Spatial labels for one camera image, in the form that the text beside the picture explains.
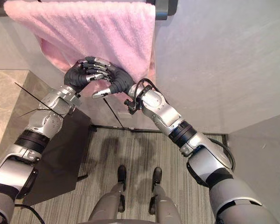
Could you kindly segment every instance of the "gray wall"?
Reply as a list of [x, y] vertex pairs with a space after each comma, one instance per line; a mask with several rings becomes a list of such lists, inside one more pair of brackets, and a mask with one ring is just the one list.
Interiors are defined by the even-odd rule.
[[[156, 84], [198, 130], [231, 133], [280, 114], [280, 0], [181, 0], [155, 36]], [[0, 18], [0, 69], [32, 70], [52, 87], [63, 78], [9, 18]], [[154, 127], [108, 101], [124, 126]], [[119, 126], [102, 100], [83, 102], [94, 123]]]
[[245, 180], [280, 222], [280, 115], [229, 135], [235, 174]]

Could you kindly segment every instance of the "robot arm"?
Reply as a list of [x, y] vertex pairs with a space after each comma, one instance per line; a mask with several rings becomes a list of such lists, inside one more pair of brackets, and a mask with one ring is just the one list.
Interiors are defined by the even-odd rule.
[[34, 166], [62, 128], [64, 116], [80, 105], [78, 93], [98, 79], [112, 81], [99, 64], [79, 60], [65, 74], [64, 85], [42, 99], [23, 133], [0, 158], [0, 223], [10, 223], [15, 199], [23, 198], [32, 188], [38, 172]]
[[[119, 77], [127, 79], [125, 72]], [[94, 93], [93, 98], [112, 94], [110, 89]], [[210, 204], [216, 223], [278, 223], [250, 187], [234, 175], [227, 156], [185, 121], [150, 80], [142, 79], [137, 84], [128, 81], [122, 89], [133, 100], [125, 101], [130, 114], [141, 109], [180, 148], [181, 154], [188, 157], [190, 174], [198, 184], [210, 189]]]

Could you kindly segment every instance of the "striped carpet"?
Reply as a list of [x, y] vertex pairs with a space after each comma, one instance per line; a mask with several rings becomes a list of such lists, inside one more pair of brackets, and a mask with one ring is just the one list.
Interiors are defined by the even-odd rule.
[[[221, 136], [210, 136], [222, 141]], [[213, 224], [208, 189], [198, 185], [186, 169], [186, 158], [161, 133], [132, 133], [98, 129], [93, 133], [89, 152], [80, 175], [89, 174], [72, 192], [39, 203], [35, 210], [46, 224], [85, 222], [99, 198], [117, 181], [117, 167], [127, 168], [126, 211], [118, 218], [154, 221], [149, 215], [151, 177], [155, 167], [163, 170], [162, 187], [176, 203], [185, 224]], [[15, 208], [12, 224], [37, 224], [27, 209]]]

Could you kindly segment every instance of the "towel bar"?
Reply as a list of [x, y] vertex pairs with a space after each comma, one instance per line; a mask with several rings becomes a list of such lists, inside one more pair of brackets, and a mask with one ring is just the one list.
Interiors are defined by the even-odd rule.
[[155, 20], [166, 20], [176, 13], [178, 0], [146, 0], [146, 3], [155, 5]]
[[[168, 16], [176, 13], [178, 0], [147, 0], [146, 3], [155, 5], [155, 20], [166, 20]], [[0, 16], [7, 16], [2, 7]]]

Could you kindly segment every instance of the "black wire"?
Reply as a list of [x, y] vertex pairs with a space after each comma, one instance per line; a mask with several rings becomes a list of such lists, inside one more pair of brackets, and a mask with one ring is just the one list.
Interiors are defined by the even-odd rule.
[[136, 102], [136, 95], [137, 95], [137, 90], [138, 90], [138, 87], [139, 87], [139, 85], [141, 84], [141, 83], [144, 83], [144, 82], [147, 82], [147, 83], [149, 83], [157, 92], [159, 92], [160, 94], [162, 94], [161, 93], [161, 91], [155, 86], [155, 84], [150, 80], [150, 79], [148, 79], [148, 78], [143, 78], [143, 79], [141, 79], [141, 80], [139, 80], [139, 82], [136, 84], [136, 88], [135, 88], [135, 92], [134, 92], [134, 101]]
[[34, 208], [25, 205], [25, 204], [15, 204], [15, 207], [23, 207], [25, 209], [29, 209], [30, 211], [32, 211], [32, 213], [37, 217], [37, 219], [40, 221], [41, 224], [45, 224], [44, 220], [42, 219], [42, 217], [37, 213], [37, 211], [34, 210]]
[[234, 159], [234, 156], [233, 156], [232, 152], [230, 151], [230, 149], [227, 146], [225, 146], [224, 144], [222, 144], [221, 142], [219, 142], [215, 139], [209, 138], [209, 140], [211, 142], [221, 146], [227, 152], [227, 154], [230, 156], [231, 170], [234, 171], [234, 169], [235, 169], [235, 159]]
[[105, 98], [103, 98], [104, 102], [108, 105], [108, 107], [110, 108], [110, 110], [112, 111], [112, 113], [114, 114], [116, 120], [120, 123], [121, 127], [123, 127], [122, 123], [120, 122], [120, 120], [118, 119], [118, 117], [116, 116], [115, 112], [112, 110], [111, 106], [108, 104], [107, 100]]
[[45, 103], [43, 103], [40, 99], [36, 98], [35, 96], [33, 96], [28, 90], [26, 90], [24, 87], [20, 86], [19, 84], [15, 83], [17, 86], [19, 86], [22, 90], [24, 90], [26, 93], [28, 93], [30, 96], [32, 96], [34, 99], [36, 99], [38, 102], [40, 102], [41, 104], [44, 104], [48, 110], [53, 111], [54, 113], [58, 114], [60, 117], [64, 118], [62, 115], [63, 114], [59, 114], [57, 112], [55, 112], [52, 108], [50, 108], [49, 106], [47, 106]]

